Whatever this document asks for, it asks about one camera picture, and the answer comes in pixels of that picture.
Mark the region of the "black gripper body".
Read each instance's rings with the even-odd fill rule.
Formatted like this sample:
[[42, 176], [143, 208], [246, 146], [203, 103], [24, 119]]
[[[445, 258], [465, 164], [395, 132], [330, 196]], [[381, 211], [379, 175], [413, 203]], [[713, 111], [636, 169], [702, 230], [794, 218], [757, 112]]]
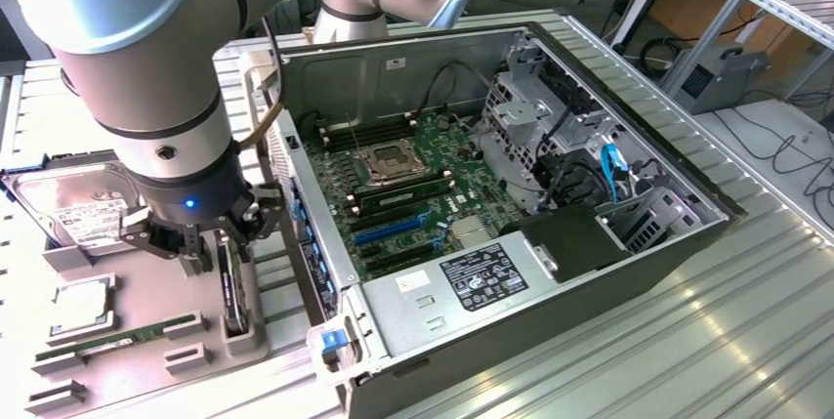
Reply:
[[211, 223], [221, 217], [241, 219], [255, 198], [239, 152], [239, 144], [230, 143], [205, 169], [181, 178], [155, 179], [130, 171], [155, 218], [183, 226]]

